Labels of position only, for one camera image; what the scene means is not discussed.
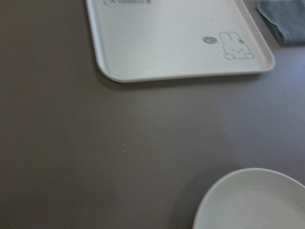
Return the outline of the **white round plate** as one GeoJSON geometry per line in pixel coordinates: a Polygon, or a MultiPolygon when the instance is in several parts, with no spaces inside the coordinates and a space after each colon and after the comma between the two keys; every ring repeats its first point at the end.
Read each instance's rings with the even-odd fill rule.
{"type": "Polygon", "coordinates": [[[217,180],[196,211],[194,229],[303,229],[305,187],[282,173],[245,168],[217,180]]]}

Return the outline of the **cream rabbit tray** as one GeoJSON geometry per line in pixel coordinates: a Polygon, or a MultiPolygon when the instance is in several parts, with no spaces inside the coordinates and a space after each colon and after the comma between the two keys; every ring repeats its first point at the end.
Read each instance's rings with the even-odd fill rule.
{"type": "Polygon", "coordinates": [[[275,58],[242,0],[88,0],[100,71],[120,83],[260,74],[275,58]]]}

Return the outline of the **folded grey cloth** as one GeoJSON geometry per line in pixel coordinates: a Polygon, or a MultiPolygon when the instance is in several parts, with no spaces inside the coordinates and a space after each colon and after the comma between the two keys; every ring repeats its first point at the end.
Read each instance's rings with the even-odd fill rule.
{"type": "Polygon", "coordinates": [[[267,27],[281,45],[304,45],[303,0],[257,0],[256,5],[267,27]]]}

